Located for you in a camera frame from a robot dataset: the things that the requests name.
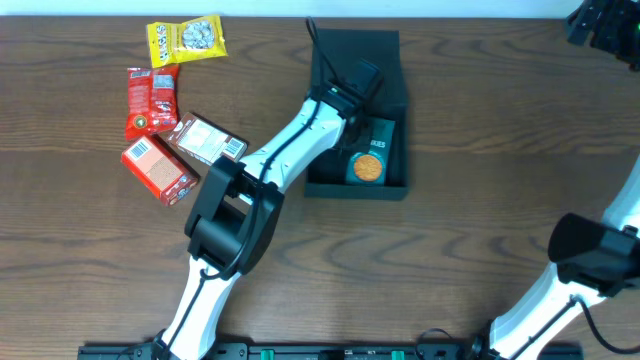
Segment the black gift box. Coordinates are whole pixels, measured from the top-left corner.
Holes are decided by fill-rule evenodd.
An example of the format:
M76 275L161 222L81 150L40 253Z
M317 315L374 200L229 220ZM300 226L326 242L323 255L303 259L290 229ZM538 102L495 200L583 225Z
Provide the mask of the black gift box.
M408 97L401 69L399 33L382 30L320 29L312 37L310 96L339 111L365 105L370 116L395 122L383 186L345 183L347 164L354 153L339 152L339 138L306 168L305 195L317 198L401 200L408 192ZM366 102L352 96L342 80L359 59L380 68L383 74L376 94Z

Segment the red snack pouch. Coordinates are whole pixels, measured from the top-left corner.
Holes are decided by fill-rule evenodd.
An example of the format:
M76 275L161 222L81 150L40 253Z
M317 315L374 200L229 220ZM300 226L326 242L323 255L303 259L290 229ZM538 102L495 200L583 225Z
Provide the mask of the red snack pouch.
M176 82L180 68L128 68L127 141L171 131L178 122Z

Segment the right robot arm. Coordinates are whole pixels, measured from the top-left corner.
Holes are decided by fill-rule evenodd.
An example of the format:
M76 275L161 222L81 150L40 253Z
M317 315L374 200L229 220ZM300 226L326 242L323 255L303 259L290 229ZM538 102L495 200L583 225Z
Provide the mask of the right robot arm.
M613 55L639 69L639 4L634 0L584 0L565 20L567 40ZM639 287L639 169L629 177L600 221L564 215L552 231L542 275L505 314L476 336L468 359L537 359L578 315L608 351L634 355L604 339L590 307Z

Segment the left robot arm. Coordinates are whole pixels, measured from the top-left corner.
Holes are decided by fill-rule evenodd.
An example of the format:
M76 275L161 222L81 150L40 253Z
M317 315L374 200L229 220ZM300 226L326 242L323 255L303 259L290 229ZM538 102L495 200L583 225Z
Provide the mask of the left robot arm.
M323 152L359 135L380 86L378 80L328 81L259 150L214 162L185 224L187 284L174 320L152 342L152 358L207 355L233 286L271 242L288 187Z

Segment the yellow candy pouch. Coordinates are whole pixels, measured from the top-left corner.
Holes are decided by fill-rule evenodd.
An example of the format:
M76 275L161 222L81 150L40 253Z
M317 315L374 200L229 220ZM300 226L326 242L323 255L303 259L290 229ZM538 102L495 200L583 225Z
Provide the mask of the yellow candy pouch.
M154 22L146 26L146 37L153 68L228 55L218 15L183 23Z

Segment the teal cookie box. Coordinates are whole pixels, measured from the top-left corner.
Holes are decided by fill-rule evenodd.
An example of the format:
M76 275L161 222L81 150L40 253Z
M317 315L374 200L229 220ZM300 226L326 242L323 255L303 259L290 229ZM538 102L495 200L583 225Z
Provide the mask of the teal cookie box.
M347 164L345 183L357 186L383 186L392 145L395 122L373 118L369 150L354 153Z

